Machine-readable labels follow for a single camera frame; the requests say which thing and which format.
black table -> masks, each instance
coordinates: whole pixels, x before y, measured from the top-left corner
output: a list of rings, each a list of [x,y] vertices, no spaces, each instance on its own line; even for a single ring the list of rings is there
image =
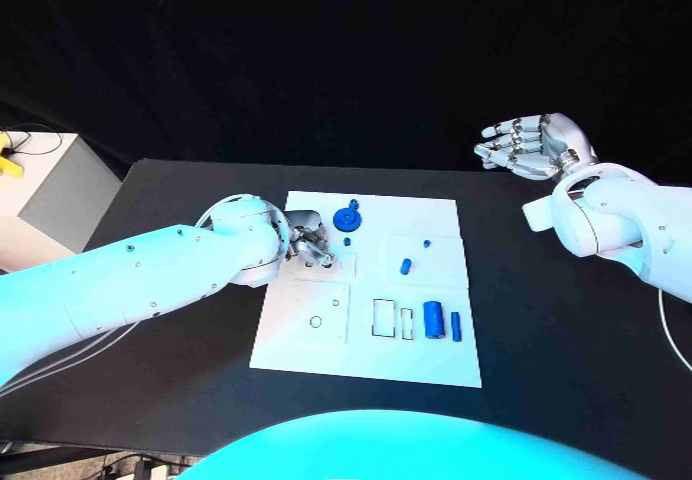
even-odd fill
[[[531,232],[521,206],[551,186],[491,172],[139,162],[90,248],[192,224],[234,193],[280,207],[289,190],[456,199],[484,389],[250,369],[266,288],[230,285],[0,399],[0,438],[207,455],[295,418],[400,409],[534,433],[649,476],[690,477],[692,374],[664,336],[657,290],[623,265],[574,257],[553,230]],[[667,308],[692,357],[690,307],[667,296]]]

cable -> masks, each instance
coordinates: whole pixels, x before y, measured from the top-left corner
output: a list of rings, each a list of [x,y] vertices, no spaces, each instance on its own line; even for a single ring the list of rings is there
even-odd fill
[[[187,467],[187,468],[191,468],[192,465],[188,465],[187,463],[177,463],[177,462],[169,462],[168,460],[165,460],[164,458],[159,458],[159,457],[154,457],[152,455],[148,455],[148,454],[143,454],[143,453],[132,453],[130,455],[126,455],[125,457],[120,457],[115,462],[112,462],[109,465],[106,465],[102,469],[102,471],[99,471],[97,473],[92,474],[89,477],[84,477],[81,480],[90,480],[93,479],[94,477],[97,477],[99,475],[102,475],[102,473],[104,472],[104,470],[109,468],[109,467],[113,467],[119,462],[122,462],[123,460],[126,460],[128,458],[133,458],[133,457],[142,457],[142,458],[146,458],[148,460],[152,460],[154,462],[158,462],[158,463],[162,463],[164,465],[174,465],[177,467]]]
[[[54,370],[53,372],[48,372],[48,373],[44,373],[42,375],[40,376],[35,376],[32,375],[30,379],[27,379],[22,383],[19,384],[15,384],[12,387],[8,387],[5,389],[0,390],[0,397],[5,397],[5,395],[11,394],[12,392],[15,392],[17,390],[19,390],[22,387],[27,387],[28,385],[31,385],[34,382],[38,382],[41,379],[50,377],[51,375],[54,375],[55,373],[58,372],[63,372],[64,370],[67,370],[68,368],[74,367],[76,365],[80,365],[83,362],[86,362],[90,358],[96,357],[102,352],[104,352],[113,345],[116,345],[116,343],[120,341],[120,339],[133,331],[133,328],[141,324],[141,322],[138,322],[128,330],[126,332],[119,336],[119,338],[116,338],[116,340],[112,341],[112,343],[109,343],[109,345],[106,345],[104,347],[102,347],[94,353],[92,353],[90,355],[87,355],[87,357],[84,357],[83,359],[77,360],[77,362],[73,362],[70,365],[66,365],[64,367],[61,367],[58,370]]]
[[[92,347],[94,347],[94,345],[99,345],[99,343],[102,343],[106,339],[106,337],[109,337],[109,335],[115,332],[115,330],[110,330],[109,332],[106,332],[94,342],[92,342],[80,351],[77,351],[76,353],[73,353],[71,355],[68,355],[66,358],[63,358],[61,360],[55,361],[51,365],[47,365],[45,367],[42,367],[40,370],[37,370],[35,372],[32,372],[30,375],[25,375],[24,377],[18,378],[14,382],[5,384],[2,387],[0,387],[0,396],[2,396],[2,393],[4,393],[4,390],[6,388],[12,388],[15,385],[18,385],[19,383],[24,383],[27,382],[27,380],[30,380],[32,377],[35,377],[40,373],[44,373],[47,370],[51,370],[54,367],[57,367],[61,363],[67,362],[68,360],[71,360],[73,358],[76,358],[77,356],[80,356],[87,350],[90,350]]]
[[[45,152],[21,152],[18,149],[22,145],[27,144],[27,142],[31,140],[32,138],[32,134],[24,130],[24,129],[19,129],[19,127],[25,127],[25,126],[38,126],[41,128],[44,128],[45,130],[48,130],[50,132],[48,133],[55,133],[58,135],[58,145],[51,149],[51,150],[47,150]],[[53,127],[50,127],[48,125],[44,125],[42,123],[18,123],[17,125],[11,125],[9,127],[2,127],[4,128],[4,131],[8,135],[8,138],[11,139],[11,150],[12,150],[12,153],[22,153],[24,155],[47,155],[53,152],[55,152],[61,147],[63,147],[63,134],[60,132],[55,131],[55,129]],[[18,145],[14,145],[14,141],[12,141],[12,138],[11,138],[11,134],[9,134],[9,130],[18,130],[24,133],[27,133],[27,138],[22,140],[22,142],[19,142]]]
[[[683,363],[688,367],[688,370],[692,371],[692,365],[690,364],[688,360],[683,356],[681,351],[678,350],[678,345],[674,342],[674,337],[671,336],[671,332],[668,330],[668,323],[667,323],[667,312],[664,310],[664,290],[660,288],[660,311],[661,311],[661,323],[664,324],[664,331],[667,332],[668,341],[671,346],[674,347],[675,353],[678,354],[678,358],[681,359]]]
[[[230,197],[224,198],[223,200],[220,200],[208,209],[207,209],[207,212],[203,214],[203,216],[200,217],[200,220],[198,220],[198,223],[195,223],[195,228],[201,228],[203,225],[205,224],[208,218],[210,218],[210,214],[213,213],[213,210],[223,204],[223,203],[227,203],[227,202],[236,202],[237,200],[244,200],[247,198],[253,198],[253,195],[249,195],[249,194],[243,194],[243,195],[231,195]]]

blue object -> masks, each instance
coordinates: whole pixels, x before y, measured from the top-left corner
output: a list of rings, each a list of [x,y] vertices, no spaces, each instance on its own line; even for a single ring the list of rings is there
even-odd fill
[[[335,227],[342,232],[354,232],[364,221],[358,212],[358,200],[350,202],[350,207],[342,208],[335,213]]]
[[[452,339],[456,342],[462,341],[462,320],[459,318],[459,312],[452,312]]]
[[[241,438],[178,477],[635,480],[546,438],[466,418],[397,410],[324,413]]]
[[[412,260],[409,258],[404,259],[404,263],[401,264],[401,274],[409,275],[409,271],[412,270]]]
[[[426,302],[423,304],[423,322],[426,323],[426,337],[445,337],[445,317],[443,304],[440,302]]]

robotic hand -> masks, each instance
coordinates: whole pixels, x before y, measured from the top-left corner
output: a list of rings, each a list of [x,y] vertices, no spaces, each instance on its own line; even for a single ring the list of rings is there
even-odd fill
[[[332,266],[321,214],[285,213],[260,197],[237,195],[210,208],[195,227],[156,230],[4,275],[0,386],[57,350],[103,334],[96,345],[112,329],[182,308],[228,283],[265,285],[285,258],[299,255]]]
[[[502,122],[482,135],[501,135],[475,148],[487,168],[559,181],[553,195],[524,206],[531,229],[553,227],[577,256],[623,263],[692,302],[692,189],[660,186],[622,165],[599,163],[585,132],[560,113]]]

floor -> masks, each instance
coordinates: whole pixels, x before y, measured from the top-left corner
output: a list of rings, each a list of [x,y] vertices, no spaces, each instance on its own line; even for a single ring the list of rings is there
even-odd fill
[[[50,448],[44,445],[22,445],[19,448],[15,448],[11,453],[30,452],[42,448]],[[133,452],[120,452],[117,454],[109,455],[106,457],[92,458],[90,460],[83,460],[80,462],[73,462],[66,465],[58,465],[55,467],[42,468],[41,470],[34,470],[31,472],[18,473],[4,477],[2,480],[99,480],[99,473],[104,465],[112,464],[116,460],[130,455]],[[195,465],[195,463],[203,460],[200,457],[181,457],[177,455],[156,455],[168,462],[172,463],[185,463],[188,465]],[[125,459],[115,465],[115,472],[123,475],[129,475],[135,471],[135,464],[139,461],[139,457],[132,457]],[[179,467],[171,467],[171,474],[178,475]]]

